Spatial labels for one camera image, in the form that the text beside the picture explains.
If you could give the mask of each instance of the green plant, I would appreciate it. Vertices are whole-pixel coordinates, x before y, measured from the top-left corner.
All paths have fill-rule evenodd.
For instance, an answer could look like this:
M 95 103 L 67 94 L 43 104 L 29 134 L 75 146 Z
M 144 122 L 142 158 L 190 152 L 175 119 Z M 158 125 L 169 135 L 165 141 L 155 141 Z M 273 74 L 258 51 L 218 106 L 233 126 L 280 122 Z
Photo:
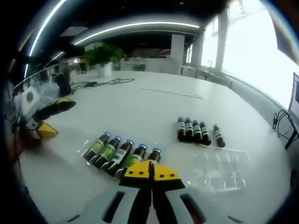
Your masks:
M 88 65 L 100 64 L 102 67 L 109 62 L 119 62 L 123 57 L 124 53 L 119 47 L 105 43 L 85 52 Z

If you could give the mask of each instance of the power cord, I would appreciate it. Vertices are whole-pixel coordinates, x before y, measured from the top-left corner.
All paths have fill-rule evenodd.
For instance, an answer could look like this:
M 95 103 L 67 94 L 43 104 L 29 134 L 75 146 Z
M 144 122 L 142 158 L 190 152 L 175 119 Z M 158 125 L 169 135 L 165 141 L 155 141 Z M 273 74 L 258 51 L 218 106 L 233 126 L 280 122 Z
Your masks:
M 71 91 L 74 93 L 76 90 L 81 88 L 88 88 L 88 87 L 97 87 L 101 85 L 115 85 L 115 84 L 122 84 L 122 83 L 129 83 L 134 81 L 134 78 L 117 78 L 110 80 L 105 83 L 98 83 L 98 82 L 79 82 L 79 83 L 71 83 L 70 86 L 72 87 Z
M 279 124 L 280 124 L 280 121 L 282 120 L 282 118 L 284 118 L 284 117 L 287 117 L 287 118 L 288 118 L 288 120 L 290 121 L 291 125 L 290 125 L 289 130 L 288 130 L 286 133 L 282 134 L 282 133 L 279 132 Z M 277 130 L 277 134 L 278 134 L 278 137 L 279 137 L 279 138 L 282 136 L 282 137 L 284 137 L 285 139 L 290 140 L 290 139 L 287 138 L 285 135 L 287 135 L 287 134 L 290 132 L 292 126 L 293 126 L 293 128 L 295 129 L 295 127 L 294 127 L 294 125 L 293 125 L 293 123 L 292 123 L 292 119 L 291 119 L 291 117 L 290 117 L 290 114 L 289 114 L 286 110 L 280 110 L 280 111 L 278 112 L 278 114 L 277 114 L 277 113 L 274 113 L 272 129 L 273 129 L 274 131 Z

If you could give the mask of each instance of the potted plant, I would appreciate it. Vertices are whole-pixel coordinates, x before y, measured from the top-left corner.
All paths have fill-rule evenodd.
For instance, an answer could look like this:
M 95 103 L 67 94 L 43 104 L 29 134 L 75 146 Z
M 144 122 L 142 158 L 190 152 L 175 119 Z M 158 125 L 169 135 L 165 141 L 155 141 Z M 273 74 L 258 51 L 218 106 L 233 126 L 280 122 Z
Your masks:
M 95 65 L 100 77 L 111 76 L 112 63 L 119 62 L 123 57 L 119 47 L 105 43 L 85 52 L 86 63 L 90 66 Z

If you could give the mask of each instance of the sink faucet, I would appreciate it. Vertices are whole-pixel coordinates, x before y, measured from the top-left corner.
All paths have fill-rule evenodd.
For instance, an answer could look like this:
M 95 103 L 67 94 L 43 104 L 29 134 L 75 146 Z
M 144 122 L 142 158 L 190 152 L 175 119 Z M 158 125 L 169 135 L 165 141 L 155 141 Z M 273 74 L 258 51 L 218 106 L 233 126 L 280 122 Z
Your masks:
M 211 64 L 210 64 L 210 67 L 209 67 L 209 72 L 211 72 L 211 68 L 212 68 L 212 61 L 211 60 L 208 60 L 207 61 L 208 63 L 210 62 Z

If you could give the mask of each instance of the ceiling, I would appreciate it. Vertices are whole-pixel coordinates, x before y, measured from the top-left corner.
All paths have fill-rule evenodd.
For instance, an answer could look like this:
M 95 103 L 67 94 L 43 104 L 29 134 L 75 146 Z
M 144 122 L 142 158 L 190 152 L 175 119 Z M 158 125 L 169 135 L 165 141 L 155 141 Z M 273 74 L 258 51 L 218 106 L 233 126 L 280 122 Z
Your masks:
M 52 8 L 59 1 L 60 0 L 52 0 Z M 39 64 L 41 66 L 42 64 L 49 62 L 49 60 L 60 51 L 68 52 L 67 54 L 63 54 L 63 57 L 77 56 L 82 53 L 82 48 L 74 47 L 72 45 L 76 37 L 105 26 L 105 24 L 116 24 L 132 17 L 151 16 L 152 18 L 155 18 L 156 14 L 171 15 L 176 17 L 177 21 L 181 21 L 182 18 L 188 17 L 194 19 L 196 23 L 198 22 L 198 25 L 200 23 L 201 27 L 204 27 L 213 16 L 223 10 L 226 6 L 226 2 L 226 0 L 175 0 L 171 2 L 160 0 L 127 0 L 123 2 L 107 0 L 67 0 L 57 10 L 40 36 L 33 54 L 33 56 L 39 59 L 39 63 L 35 60 L 34 64 Z M 86 27 L 87 30 L 78 36 L 61 36 L 67 28 L 73 26 Z M 38 30 L 39 29 L 35 30 L 35 34 L 33 34 L 31 40 L 28 41 L 27 46 L 25 47 L 26 51 L 30 51 Z M 102 38 L 104 38 L 106 42 L 113 42 L 116 45 L 122 46 L 135 46 L 137 43 L 143 43 L 147 44 L 147 46 L 157 48 L 169 48 L 171 32 L 158 32 L 158 34 L 157 32 L 148 32 L 149 29 L 145 30 L 146 31 L 142 35 L 127 34 L 130 38 L 125 37 L 124 34 L 118 35 L 118 33 L 113 34 L 111 39 L 109 36 L 103 36 Z M 186 35 L 186 40 L 192 41 L 192 37 Z M 95 41 L 98 40 L 92 39 L 89 42 L 85 42 L 83 45 Z

